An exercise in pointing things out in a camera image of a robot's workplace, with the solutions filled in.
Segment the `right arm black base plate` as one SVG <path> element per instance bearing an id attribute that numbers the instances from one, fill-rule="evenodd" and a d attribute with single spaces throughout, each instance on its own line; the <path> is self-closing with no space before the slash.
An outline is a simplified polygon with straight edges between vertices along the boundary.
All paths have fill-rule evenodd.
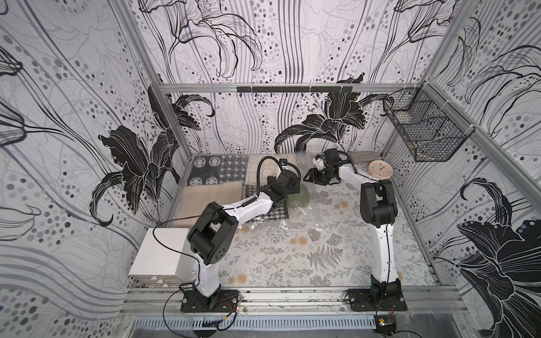
<path id="1" fill-rule="evenodd" d="M 345 294 L 345 303 L 354 312 L 408 310 L 403 294 L 396 291 L 380 294 L 370 289 L 350 289 Z"/>

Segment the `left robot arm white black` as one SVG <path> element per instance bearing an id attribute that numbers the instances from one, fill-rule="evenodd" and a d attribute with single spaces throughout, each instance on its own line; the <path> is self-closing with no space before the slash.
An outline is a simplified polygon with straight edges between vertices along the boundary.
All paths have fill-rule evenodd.
<path id="1" fill-rule="evenodd" d="M 283 205 L 287 196 L 300 192 L 300 171 L 283 169 L 276 180 L 256 194 L 233 204 L 207 205 L 187 235 L 190 249 L 198 261 L 195 289 L 204 298 L 213 297 L 221 288 L 218 262 L 227 254 L 236 229 Z"/>

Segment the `cream checked scarf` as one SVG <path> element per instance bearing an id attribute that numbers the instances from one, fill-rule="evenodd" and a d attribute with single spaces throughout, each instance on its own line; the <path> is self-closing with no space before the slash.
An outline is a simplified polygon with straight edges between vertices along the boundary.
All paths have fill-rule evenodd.
<path id="1" fill-rule="evenodd" d="M 251 155 L 248 156 L 247 159 L 247 171 L 245 175 L 245 185 L 250 186 L 256 186 L 257 179 L 257 168 L 259 165 L 259 162 L 263 159 L 264 155 Z M 276 157 L 277 160 L 280 159 L 287 159 L 288 163 L 293 163 L 294 165 L 297 165 L 297 155 L 296 154 L 279 154 Z M 278 165 L 268 159 L 263 162 L 261 165 L 259 180 L 260 180 L 260 186 L 265 186 L 267 184 L 267 177 L 277 177 L 280 174 L 281 170 L 279 169 Z"/>

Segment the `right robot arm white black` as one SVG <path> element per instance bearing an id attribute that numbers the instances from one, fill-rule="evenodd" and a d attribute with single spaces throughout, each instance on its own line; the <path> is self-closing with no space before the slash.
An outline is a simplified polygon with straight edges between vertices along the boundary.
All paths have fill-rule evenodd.
<path id="1" fill-rule="evenodd" d="M 312 159 L 314 165 L 304 176 L 304 181 L 319 185 L 342 182 L 360 192 L 360 215 L 369 225 L 373 267 L 371 294 L 377 300 L 400 298 L 402 285 L 394 260 L 393 232 L 398 215 L 398 205 L 393 183 L 360 169 L 352 157 L 339 149 L 328 149 Z"/>

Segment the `clear plastic vacuum bag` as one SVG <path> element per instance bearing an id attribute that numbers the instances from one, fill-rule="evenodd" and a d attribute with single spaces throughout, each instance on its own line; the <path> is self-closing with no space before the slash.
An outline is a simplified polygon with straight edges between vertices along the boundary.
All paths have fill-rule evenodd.
<path id="1" fill-rule="evenodd" d="M 312 159 L 315 153 L 298 152 L 292 153 L 297 155 L 297 167 L 300 169 L 302 176 L 307 174 L 307 171 L 314 167 Z M 356 164 L 360 169 L 366 170 L 368 163 Z M 359 214 L 359 190 L 352 187 L 350 184 L 342 182 L 336 185 L 317 185 L 314 183 L 303 182 L 301 177 L 301 185 L 305 184 L 309 190 L 309 205 L 307 208 L 289 208 L 289 218 L 277 221 L 248 221 L 244 225 L 238 227 L 238 233 L 244 234 L 256 232 L 265 232 L 270 234 L 284 234 L 292 232 L 312 232 L 321 234 L 323 229 L 328 227 L 329 223 L 333 223 L 338 219 L 338 216 L 332 216 L 332 210 L 343 211 L 347 213 Z"/>

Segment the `green scarf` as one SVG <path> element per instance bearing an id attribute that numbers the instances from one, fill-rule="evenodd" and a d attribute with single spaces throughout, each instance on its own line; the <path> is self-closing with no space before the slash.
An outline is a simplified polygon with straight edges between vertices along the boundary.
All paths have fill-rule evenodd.
<path id="1" fill-rule="evenodd" d="M 305 184 L 300 186 L 300 191 L 290 194 L 287 198 L 289 208 L 307 208 L 309 205 L 309 190 Z"/>

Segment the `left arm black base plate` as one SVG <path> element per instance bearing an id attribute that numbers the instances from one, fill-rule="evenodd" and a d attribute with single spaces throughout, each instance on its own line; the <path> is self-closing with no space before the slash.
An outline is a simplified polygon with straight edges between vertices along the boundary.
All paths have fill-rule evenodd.
<path id="1" fill-rule="evenodd" d="M 209 297 L 205 297 L 198 290 L 187 290 L 183 295 L 183 313 L 234 313 L 240 301 L 238 290 L 220 288 Z"/>

